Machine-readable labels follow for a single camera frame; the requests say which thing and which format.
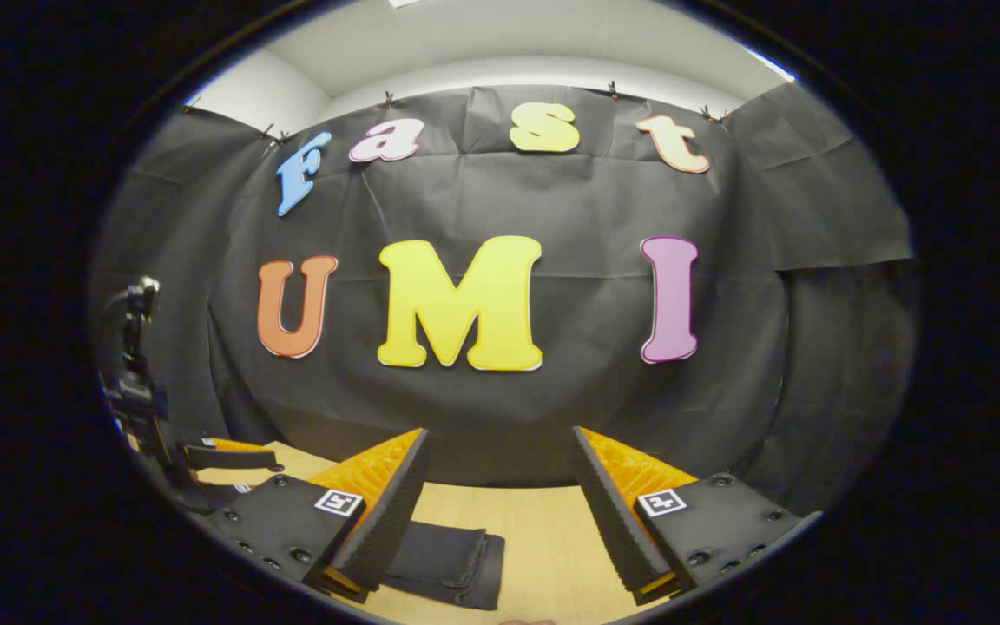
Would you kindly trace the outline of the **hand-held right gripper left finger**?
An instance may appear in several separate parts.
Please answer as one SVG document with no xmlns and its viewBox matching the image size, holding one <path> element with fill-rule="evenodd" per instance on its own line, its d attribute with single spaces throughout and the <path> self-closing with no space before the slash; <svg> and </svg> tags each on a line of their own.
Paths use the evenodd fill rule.
<svg viewBox="0 0 1000 625">
<path fill-rule="evenodd" d="M 363 602 L 404 541 L 428 468 L 428 437 L 417 428 L 313 477 L 271 478 L 206 524 L 255 566 Z"/>
</svg>

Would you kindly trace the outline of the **black backdrop cloth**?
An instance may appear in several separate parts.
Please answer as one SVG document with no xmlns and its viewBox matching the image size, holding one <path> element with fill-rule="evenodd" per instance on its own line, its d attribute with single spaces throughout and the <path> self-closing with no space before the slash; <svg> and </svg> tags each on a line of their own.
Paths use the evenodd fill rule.
<svg viewBox="0 0 1000 625">
<path fill-rule="evenodd" d="M 496 236 L 540 242 L 543 364 L 381 364 L 378 253 L 415 240 L 457 282 Z M 144 352 L 191 431 L 341 460 L 424 427 L 432 482 L 522 488 L 575 482 L 580 424 L 800 514 L 876 456 L 917 333 L 904 210 L 865 144 L 793 83 L 724 122 L 560 86 L 453 89 L 281 146 L 175 115 L 96 244 L 104 371 L 114 296 L 141 276 L 161 285 Z"/>
</svg>

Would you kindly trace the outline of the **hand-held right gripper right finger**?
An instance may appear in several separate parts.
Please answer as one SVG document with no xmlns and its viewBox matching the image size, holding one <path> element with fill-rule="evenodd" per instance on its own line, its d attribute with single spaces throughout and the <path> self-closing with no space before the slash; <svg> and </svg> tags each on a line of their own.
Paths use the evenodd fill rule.
<svg viewBox="0 0 1000 625">
<path fill-rule="evenodd" d="M 820 518 L 794 514 L 730 472 L 694 477 L 580 426 L 571 457 L 610 561 L 638 605 L 695 597 Z"/>
</svg>

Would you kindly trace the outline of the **black jeans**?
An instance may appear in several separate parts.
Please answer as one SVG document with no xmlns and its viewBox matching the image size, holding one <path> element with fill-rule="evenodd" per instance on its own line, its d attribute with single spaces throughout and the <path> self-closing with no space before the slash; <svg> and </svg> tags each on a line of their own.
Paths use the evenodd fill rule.
<svg viewBox="0 0 1000 625">
<path fill-rule="evenodd" d="M 505 541 L 487 530 L 412 521 L 382 585 L 458 608 L 497 609 Z"/>
</svg>

